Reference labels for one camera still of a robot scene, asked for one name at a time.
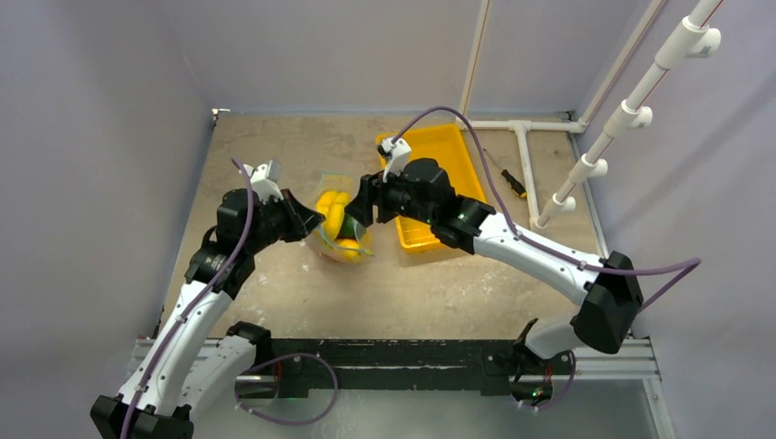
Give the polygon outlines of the yellow plastic tray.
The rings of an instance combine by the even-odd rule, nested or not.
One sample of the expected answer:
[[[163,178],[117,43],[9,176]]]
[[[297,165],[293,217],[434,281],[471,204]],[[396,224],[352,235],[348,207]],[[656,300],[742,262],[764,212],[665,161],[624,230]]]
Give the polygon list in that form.
[[[379,137],[376,149],[377,144],[386,137],[393,138],[391,134]],[[481,234],[480,226],[494,213],[494,208],[487,204],[460,130],[454,124],[443,124],[411,129],[400,138],[405,139],[412,148],[410,161],[435,159],[447,171],[458,194],[458,208],[454,217],[441,224],[432,226],[403,217],[390,220],[397,223],[401,247],[410,253],[447,247],[472,254],[474,240]]]

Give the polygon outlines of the yellow banana bunch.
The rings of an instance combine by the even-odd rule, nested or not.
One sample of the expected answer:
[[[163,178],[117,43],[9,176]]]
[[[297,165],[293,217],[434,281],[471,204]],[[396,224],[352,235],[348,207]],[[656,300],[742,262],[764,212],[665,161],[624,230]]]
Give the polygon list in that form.
[[[329,190],[318,198],[316,210],[325,217],[322,227],[327,239],[334,241],[337,238],[349,202],[350,194],[344,191]]]

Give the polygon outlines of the aluminium frame rail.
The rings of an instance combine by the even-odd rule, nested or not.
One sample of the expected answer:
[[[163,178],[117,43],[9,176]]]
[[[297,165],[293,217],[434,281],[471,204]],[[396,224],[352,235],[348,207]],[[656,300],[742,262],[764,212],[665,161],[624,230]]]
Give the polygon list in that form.
[[[626,339],[616,354],[576,348],[576,380],[656,380],[659,367],[648,339]]]

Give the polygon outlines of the black handled screwdriver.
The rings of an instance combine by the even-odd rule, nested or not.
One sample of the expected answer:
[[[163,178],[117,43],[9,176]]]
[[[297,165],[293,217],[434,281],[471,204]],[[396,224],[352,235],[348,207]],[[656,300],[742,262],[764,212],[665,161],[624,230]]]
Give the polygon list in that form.
[[[501,164],[496,160],[490,151],[484,149],[483,152],[500,170],[501,177],[507,182],[515,196],[518,198],[527,198],[527,191],[524,185],[508,169],[501,166]]]

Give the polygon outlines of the green avocado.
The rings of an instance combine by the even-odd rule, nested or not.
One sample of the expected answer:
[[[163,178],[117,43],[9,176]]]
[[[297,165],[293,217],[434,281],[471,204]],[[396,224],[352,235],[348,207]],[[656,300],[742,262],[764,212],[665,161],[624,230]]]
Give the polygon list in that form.
[[[346,217],[342,222],[338,237],[340,239],[360,240],[366,229],[352,217]]]

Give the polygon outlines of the clear zip top bag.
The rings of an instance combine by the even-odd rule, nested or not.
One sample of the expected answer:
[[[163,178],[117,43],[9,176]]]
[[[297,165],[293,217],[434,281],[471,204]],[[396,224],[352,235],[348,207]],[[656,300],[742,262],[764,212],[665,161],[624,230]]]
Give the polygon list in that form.
[[[306,245],[322,257],[358,264],[374,255],[372,235],[345,212],[355,197],[358,181],[351,176],[324,172],[314,192],[315,211],[324,221],[305,238]]]

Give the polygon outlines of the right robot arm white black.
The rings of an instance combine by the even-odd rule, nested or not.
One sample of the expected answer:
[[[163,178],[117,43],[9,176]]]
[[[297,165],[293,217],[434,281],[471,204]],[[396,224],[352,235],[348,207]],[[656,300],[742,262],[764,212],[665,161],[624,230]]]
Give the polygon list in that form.
[[[503,262],[577,305],[571,316],[522,332],[513,358],[527,372],[577,347],[618,353],[643,303],[627,256],[602,259],[516,225],[494,207],[457,194],[434,159],[413,160],[398,175],[362,177],[345,211],[364,227],[396,217],[425,223],[445,246]]]

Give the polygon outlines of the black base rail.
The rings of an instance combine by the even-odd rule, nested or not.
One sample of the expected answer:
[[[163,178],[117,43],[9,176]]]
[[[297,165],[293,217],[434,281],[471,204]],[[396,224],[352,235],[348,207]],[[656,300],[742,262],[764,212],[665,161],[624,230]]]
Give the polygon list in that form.
[[[572,370],[571,356],[532,359],[509,339],[275,338],[261,343],[245,384],[281,398],[311,390],[475,391],[546,400]]]

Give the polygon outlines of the white pvc pipe frame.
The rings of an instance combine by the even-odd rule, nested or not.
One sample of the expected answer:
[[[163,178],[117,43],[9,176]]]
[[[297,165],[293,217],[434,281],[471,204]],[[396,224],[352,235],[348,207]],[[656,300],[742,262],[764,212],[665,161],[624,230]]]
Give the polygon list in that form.
[[[710,26],[711,18],[723,5],[721,1],[699,1],[672,30],[652,59],[650,67],[641,76],[627,98],[615,108],[604,123],[597,139],[588,152],[575,162],[566,180],[541,208],[538,204],[533,168],[530,162],[527,134],[531,131],[582,134],[587,130],[604,98],[615,85],[619,75],[646,36],[652,22],[660,14],[664,1],[651,1],[620,50],[605,79],[594,93],[592,102],[575,122],[537,122],[531,120],[484,120],[472,126],[482,130],[511,131],[518,142],[523,166],[523,183],[527,191],[529,228],[543,230],[554,217],[576,208],[573,192],[582,188],[590,178],[604,177],[609,170],[604,154],[614,141],[630,129],[646,128],[652,123],[652,109],[646,105],[667,74],[678,69],[686,59],[709,58],[716,54],[721,43],[721,32]]]

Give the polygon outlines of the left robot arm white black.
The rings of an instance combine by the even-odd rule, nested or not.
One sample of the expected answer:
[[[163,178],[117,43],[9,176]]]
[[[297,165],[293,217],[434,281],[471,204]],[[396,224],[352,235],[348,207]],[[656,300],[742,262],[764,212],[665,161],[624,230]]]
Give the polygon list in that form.
[[[324,220],[287,189],[268,199],[251,189],[227,192],[148,354],[114,396],[100,396],[93,404],[91,418],[100,436],[190,438],[195,420],[241,372],[275,371],[282,359],[274,353],[270,331],[245,322],[230,327],[214,354],[196,360],[253,273],[255,255],[278,241],[305,239]]]

